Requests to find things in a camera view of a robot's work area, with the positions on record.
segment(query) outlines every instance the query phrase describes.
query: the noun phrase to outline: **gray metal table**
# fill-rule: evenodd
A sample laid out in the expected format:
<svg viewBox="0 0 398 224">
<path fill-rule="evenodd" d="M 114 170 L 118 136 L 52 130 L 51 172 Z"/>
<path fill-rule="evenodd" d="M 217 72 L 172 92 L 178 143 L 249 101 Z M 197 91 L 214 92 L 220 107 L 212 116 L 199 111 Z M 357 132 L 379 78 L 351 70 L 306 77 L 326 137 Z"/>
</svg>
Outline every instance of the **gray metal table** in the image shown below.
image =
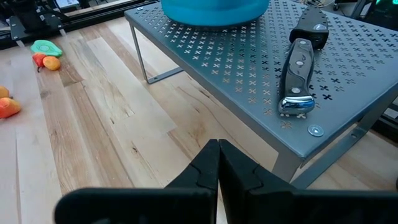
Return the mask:
<svg viewBox="0 0 398 224">
<path fill-rule="evenodd" d="M 305 6 L 271 1 L 257 21 L 228 30 L 174 23 L 160 3 L 126 11 L 146 78 L 134 28 L 184 69 L 279 152 L 273 173 L 290 181 L 303 166 L 352 124 L 346 137 L 292 184 L 306 188 L 363 137 L 398 95 L 398 32 L 326 13 L 330 36 L 316 51 L 310 89 L 316 108 L 281 116 L 278 85 L 295 27 Z"/>
</svg>

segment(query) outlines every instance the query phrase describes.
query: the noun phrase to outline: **blue bowl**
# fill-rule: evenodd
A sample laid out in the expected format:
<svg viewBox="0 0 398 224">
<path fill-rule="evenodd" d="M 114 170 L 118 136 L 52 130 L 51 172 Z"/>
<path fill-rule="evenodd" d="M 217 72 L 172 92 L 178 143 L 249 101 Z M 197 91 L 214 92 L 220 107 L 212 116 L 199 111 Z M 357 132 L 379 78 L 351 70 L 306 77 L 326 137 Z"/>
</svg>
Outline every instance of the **blue bowl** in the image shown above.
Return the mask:
<svg viewBox="0 0 398 224">
<path fill-rule="evenodd" d="M 257 19 L 269 0 L 162 0 L 167 17 L 191 26 L 225 27 Z"/>
</svg>

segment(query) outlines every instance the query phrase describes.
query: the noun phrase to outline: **perforated metal tabletop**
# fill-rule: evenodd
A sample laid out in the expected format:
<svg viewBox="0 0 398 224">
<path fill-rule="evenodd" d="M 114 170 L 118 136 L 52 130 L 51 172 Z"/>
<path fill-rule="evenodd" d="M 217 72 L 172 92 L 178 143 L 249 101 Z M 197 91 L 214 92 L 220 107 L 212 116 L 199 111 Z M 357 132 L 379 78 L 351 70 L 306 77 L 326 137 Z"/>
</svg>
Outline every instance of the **perforated metal tabletop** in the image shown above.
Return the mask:
<svg viewBox="0 0 398 224">
<path fill-rule="evenodd" d="M 316 108 L 281 116 L 278 86 L 289 34 L 305 8 L 271 1 L 257 21 L 225 30 L 173 22 L 160 3 L 126 11 L 126 18 L 271 146 L 307 159 L 387 92 L 398 92 L 398 32 L 326 12 L 330 36 L 315 51 L 310 85 Z M 308 132 L 312 124 L 322 128 L 322 136 Z"/>
</svg>

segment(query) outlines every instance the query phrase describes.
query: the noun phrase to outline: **knife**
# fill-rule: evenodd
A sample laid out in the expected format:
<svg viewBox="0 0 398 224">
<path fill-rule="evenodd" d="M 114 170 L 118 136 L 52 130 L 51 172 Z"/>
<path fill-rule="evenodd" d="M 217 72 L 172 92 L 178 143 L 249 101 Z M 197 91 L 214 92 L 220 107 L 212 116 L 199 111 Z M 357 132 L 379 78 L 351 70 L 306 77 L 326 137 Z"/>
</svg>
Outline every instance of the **knife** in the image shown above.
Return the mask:
<svg viewBox="0 0 398 224">
<path fill-rule="evenodd" d="M 279 85 L 281 114 L 304 114 L 314 109 L 315 100 L 308 90 L 313 73 L 313 49 L 323 48 L 328 34 L 324 13 L 319 8 L 307 7 L 289 37 L 292 45 Z"/>
</svg>

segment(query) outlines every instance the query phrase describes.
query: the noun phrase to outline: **metal rivet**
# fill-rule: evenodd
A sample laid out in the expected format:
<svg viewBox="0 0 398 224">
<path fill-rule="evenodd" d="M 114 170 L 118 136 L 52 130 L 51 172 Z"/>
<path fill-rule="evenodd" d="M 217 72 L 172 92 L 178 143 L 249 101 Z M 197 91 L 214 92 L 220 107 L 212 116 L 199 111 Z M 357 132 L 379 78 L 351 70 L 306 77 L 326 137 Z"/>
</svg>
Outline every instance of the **metal rivet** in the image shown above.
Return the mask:
<svg viewBox="0 0 398 224">
<path fill-rule="evenodd" d="M 323 133 L 324 133 L 323 129 L 319 125 L 316 125 L 316 124 L 311 124 L 308 127 L 308 132 L 312 136 L 315 136 L 315 137 L 321 137 L 321 136 L 323 136 Z"/>
<path fill-rule="evenodd" d="M 292 91 L 292 93 L 296 93 L 296 94 L 301 92 L 300 88 L 297 88 L 297 87 L 293 87 L 291 89 L 291 91 Z"/>
</svg>

